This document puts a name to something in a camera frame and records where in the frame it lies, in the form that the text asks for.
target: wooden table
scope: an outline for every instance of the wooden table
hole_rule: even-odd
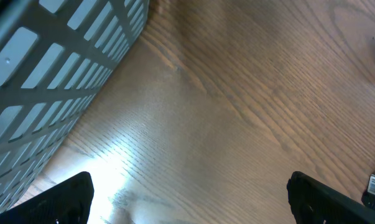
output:
[[[91,223],[294,223],[295,170],[359,201],[375,170],[375,0],[151,0],[21,202],[83,170]]]

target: wood grain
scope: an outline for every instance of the wood grain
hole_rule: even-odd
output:
[[[375,170],[375,1],[151,1],[21,202],[82,170],[91,223],[294,223],[295,170],[359,201]]]

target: gray laundry basket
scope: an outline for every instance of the gray laundry basket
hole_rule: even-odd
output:
[[[0,213],[141,33],[148,0],[0,1]]]

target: brown wooden surface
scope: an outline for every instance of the brown wooden surface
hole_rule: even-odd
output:
[[[375,170],[375,1],[152,0],[25,200],[91,172],[91,223],[293,223],[295,170]]]

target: black device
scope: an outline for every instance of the black device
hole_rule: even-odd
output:
[[[93,183],[88,172],[52,187],[34,198],[0,214],[0,223],[85,224],[93,199]]]
[[[288,181],[288,201],[297,224],[375,224],[375,186],[370,178],[362,201],[368,207],[296,171]]]

